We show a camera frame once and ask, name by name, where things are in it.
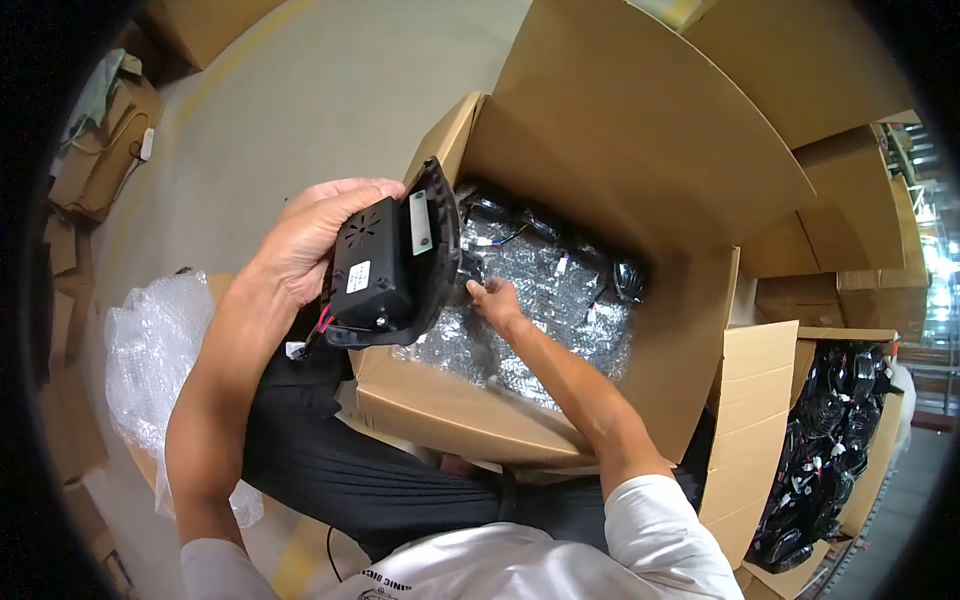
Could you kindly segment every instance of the person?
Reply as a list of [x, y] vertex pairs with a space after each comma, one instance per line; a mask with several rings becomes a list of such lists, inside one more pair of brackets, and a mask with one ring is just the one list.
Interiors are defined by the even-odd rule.
[[321, 362], [289, 374], [296, 361], [278, 348], [315, 303], [340, 225], [403, 191], [392, 180], [305, 190], [218, 304], [166, 439], [189, 597], [276, 597], [230, 508], [241, 477], [368, 552], [372, 566], [324, 600], [742, 597], [643, 420], [610, 381], [524, 317], [507, 281], [470, 282], [473, 305], [586, 437], [598, 479], [532, 488], [508, 469], [485, 482], [432, 468], [332, 418], [332, 394], [312, 396], [339, 383], [317, 379], [332, 354], [320, 351]]

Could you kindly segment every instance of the black electronic device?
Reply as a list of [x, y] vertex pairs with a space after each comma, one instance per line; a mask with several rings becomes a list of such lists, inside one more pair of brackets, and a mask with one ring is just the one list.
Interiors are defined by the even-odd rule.
[[403, 198], [386, 198], [340, 228], [324, 281], [334, 318], [323, 328], [327, 343], [413, 344], [450, 302], [463, 254], [453, 191], [432, 156]]

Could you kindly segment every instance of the foil bubble wrap lining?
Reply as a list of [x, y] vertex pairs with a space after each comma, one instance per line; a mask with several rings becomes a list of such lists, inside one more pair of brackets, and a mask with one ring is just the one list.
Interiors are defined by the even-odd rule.
[[[464, 194], [458, 190], [457, 196], [459, 200]], [[521, 233], [500, 247], [472, 246], [478, 237], [500, 240], [513, 232], [510, 225], [471, 219], [462, 236], [482, 258], [484, 276], [503, 277], [516, 286], [520, 309], [540, 330], [610, 381], [623, 378], [633, 341], [632, 306], [616, 301], [608, 290], [596, 302], [596, 320], [590, 323], [588, 309], [606, 281], [604, 275], [571, 256], [565, 272], [555, 276], [564, 251], [531, 235]], [[560, 410], [530, 369], [470, 306], [445, 307], [430, 331], [410, 346], [395, 347], [394, 356]]]

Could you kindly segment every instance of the black pants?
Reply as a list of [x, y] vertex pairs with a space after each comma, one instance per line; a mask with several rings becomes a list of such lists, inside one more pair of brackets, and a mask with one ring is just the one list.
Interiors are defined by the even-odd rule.
[[597, 477], [516, 488], [439, 471], [333, 416], [337, 386], [351, 376], [344, 352], [320, 348], [296, 363], [278, 352], [253, 401], [243, 479], [347, 534], [373, 562], [408, 541], [498, 520], [606, 552]]

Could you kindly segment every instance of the clear plastic bag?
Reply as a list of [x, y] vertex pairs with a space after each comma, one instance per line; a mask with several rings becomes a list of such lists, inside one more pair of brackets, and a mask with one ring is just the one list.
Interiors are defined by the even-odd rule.
[[[215, 301], [206, 274], [190, 272], [134, 288], [104, 326], [106, 391], [114, 428], [156, 460], [156, 511], [173, 516], [163, 456], [167, 421], [200, 354]], [[241, 481], [230, 496], [241, 527], [263, 516], [260, 492]]]

